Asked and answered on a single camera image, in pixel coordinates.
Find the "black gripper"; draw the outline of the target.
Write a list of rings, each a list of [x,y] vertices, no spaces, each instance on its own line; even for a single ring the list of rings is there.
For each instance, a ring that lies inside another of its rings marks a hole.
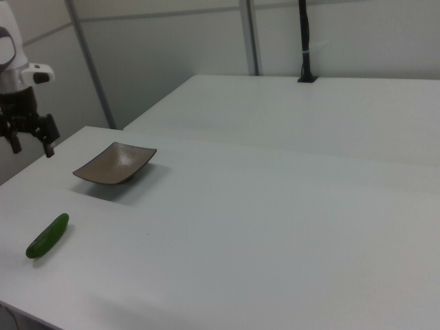
[[[35,133],[42,142],[46,157],[54,155],[54,143],[60,133],[52,114],[37,113],[37,102],[32,87],[15,93],[1,94],[1,137],[10,144],[14,154],[22,151],[19,133]]]

